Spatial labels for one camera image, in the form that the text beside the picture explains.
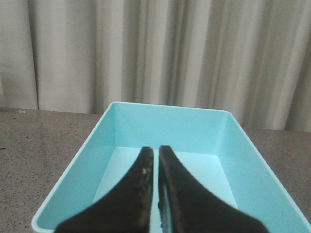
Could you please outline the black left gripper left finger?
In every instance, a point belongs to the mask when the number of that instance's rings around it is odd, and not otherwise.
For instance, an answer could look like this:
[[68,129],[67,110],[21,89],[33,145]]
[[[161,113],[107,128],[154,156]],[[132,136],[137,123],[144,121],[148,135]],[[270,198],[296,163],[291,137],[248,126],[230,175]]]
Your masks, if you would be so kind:
[[147,233],[154,185],[154,152],[141,148],[122,179],[90,207],[60,223],[57,233]]

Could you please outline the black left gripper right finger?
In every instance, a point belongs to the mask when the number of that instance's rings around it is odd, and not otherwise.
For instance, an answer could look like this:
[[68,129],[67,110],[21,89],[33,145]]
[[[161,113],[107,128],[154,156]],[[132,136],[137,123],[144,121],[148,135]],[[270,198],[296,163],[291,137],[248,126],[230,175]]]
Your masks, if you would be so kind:
[[159,149],[158,192],[165,233],[265,233],[262,222],[230,206],[199,183],[170,146]]

